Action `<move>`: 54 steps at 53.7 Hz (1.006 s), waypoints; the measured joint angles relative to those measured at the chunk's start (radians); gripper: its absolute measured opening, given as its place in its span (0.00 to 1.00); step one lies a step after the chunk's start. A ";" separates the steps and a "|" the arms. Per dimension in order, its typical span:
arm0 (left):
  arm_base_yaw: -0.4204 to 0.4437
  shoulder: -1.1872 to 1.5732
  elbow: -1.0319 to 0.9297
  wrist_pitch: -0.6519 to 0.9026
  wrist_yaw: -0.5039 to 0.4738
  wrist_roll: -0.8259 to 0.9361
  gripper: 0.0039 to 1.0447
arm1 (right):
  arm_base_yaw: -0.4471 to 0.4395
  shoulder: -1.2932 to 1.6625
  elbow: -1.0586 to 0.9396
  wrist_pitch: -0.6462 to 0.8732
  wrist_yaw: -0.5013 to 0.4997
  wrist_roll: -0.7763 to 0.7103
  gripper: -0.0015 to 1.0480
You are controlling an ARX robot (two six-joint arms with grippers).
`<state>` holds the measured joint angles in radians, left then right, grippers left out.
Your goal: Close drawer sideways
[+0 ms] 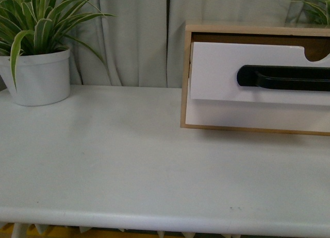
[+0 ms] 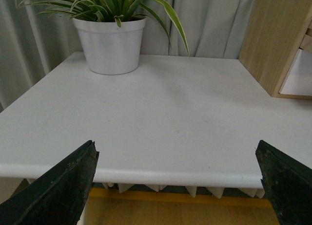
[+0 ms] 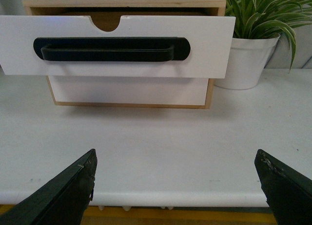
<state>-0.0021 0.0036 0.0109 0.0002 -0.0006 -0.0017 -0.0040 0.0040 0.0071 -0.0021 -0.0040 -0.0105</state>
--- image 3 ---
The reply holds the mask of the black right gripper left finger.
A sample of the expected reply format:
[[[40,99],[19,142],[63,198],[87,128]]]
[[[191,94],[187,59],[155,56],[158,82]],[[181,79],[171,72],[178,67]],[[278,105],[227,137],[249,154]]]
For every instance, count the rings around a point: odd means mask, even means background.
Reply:
[[[2,225],[79,225],[93,199],[97,169],[91,149],[0,217]]]

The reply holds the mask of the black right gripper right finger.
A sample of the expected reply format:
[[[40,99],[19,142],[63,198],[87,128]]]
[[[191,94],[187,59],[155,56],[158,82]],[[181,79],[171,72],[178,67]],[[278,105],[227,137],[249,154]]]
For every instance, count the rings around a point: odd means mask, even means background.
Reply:
[[[312,181],[259,149],[254,165],[273,215],[279,225],[312,223]]]

